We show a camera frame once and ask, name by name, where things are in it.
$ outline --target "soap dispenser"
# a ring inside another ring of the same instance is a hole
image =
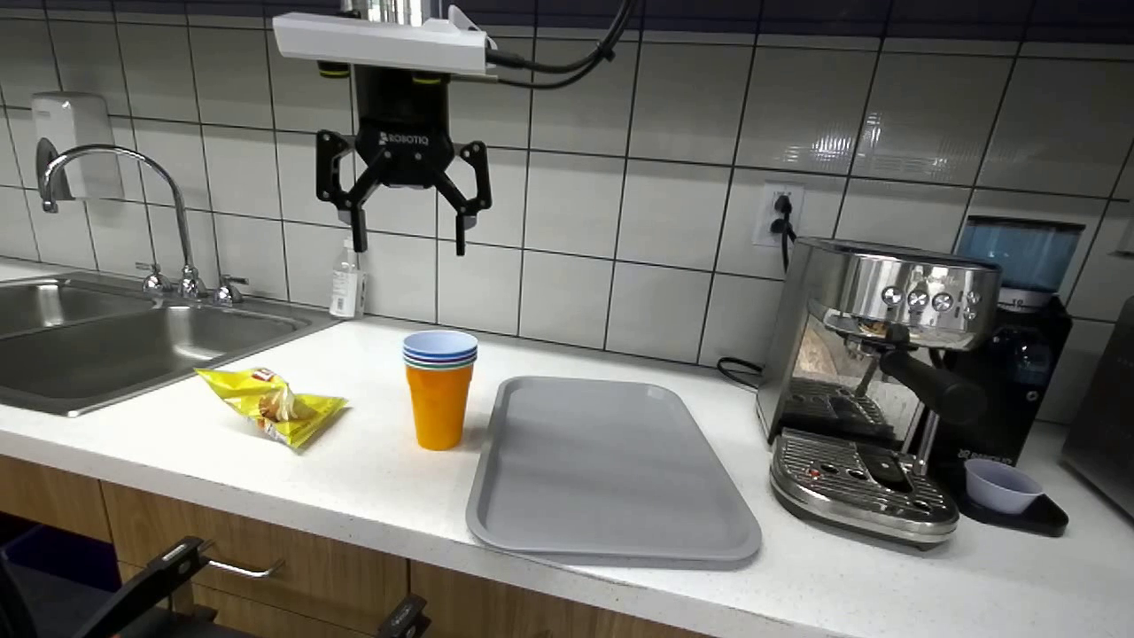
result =
[[[360,256],[353,256],[353,245],[343,243],[340,264],[334,265],[328,284],[328,316],[353,319],[366,312],[366,278],[357,265]]]

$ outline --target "espresso machine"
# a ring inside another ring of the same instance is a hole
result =
[[[976,421],[982,387],[932,353],[988,337],[1000,269],[972,259],[793,243],[759,400],[773,492],[802,518],[934,545],[958,530],[929,479],[939,421]]]

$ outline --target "backsplash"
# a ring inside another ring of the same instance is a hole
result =
[[[347,83],[278,61],[261,18],[151,9],[3,4],[0,256],[177,269],[170,197],[132,164],[122,203],[37,214],[29,101],[92,93],[112,139],[184,190],[209,284],[232,273],[324,304],[347,226],[315,203],[311,133],[352,133]],[[798,190],[802,233],[934,251],[963,217],[1067,220],[1085,226],[1064,280],[1078,322],[1043,419],[1072,419],[1134,293],[1134,264],[1111,256],[1134,220],[1134,45],[754,36],[754,18],[746,31],[633,28],[562,93],[454,86],[454,139],[487,143],[494,207],[457,259],[431,193],[376,193],[368,309],[711,364],[764,353],[781,288],[780,247],[759,239],[773,190]],[[532,21],[487,31],[549,61],[594,39],[535,39]]]

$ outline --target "robotic arm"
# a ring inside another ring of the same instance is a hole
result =
[[[614,58],[637,0],[623,0],[594,52],[569,65],[535,65],[494,51],[459,9],[440,15],[440,0],[343,0],[343,18],[271,18],[278,58],[347,65],[357,101],[357,134],[315,134],[315,197],[352,223],[353,251],[366,251],[366,200],[372,190],[434,190],[454,207],[457,256],[481,211],[493,211],[487,154],[481,143],[450,139],[450,77],[481,77],[516,90],[562,90]],[[494,73],[562,74],[556,83],[516,83]],[[340,160],[353,154],[366,171],[343,190]],[[464,160],[476,197],[450,177]]]

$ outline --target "black appliance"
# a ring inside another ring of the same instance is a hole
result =
[[[1071,316],[1058,284],[1078,251],[1078,223],[972,217],[958,256],[995,264],[1002,288],[988,342],[973,353],[934,353],[932,361],[982,387],[986,413],[943,421],[929,475],[954,484],[972,454],[1015,462],[1058,364]]]
[[[1037,309],[1000,304],[991,337],[973,353],[934,353],[934,364],[982,387],[986,413],[973,421],[943,421],[929,468],[958,465],[968,454],[1015,462],[1054,361],[1071,332],[1058,299]]]
[[[1064,465],[1134,518],[1134,299],[1125,302],[1085,407],[1067,433]]]

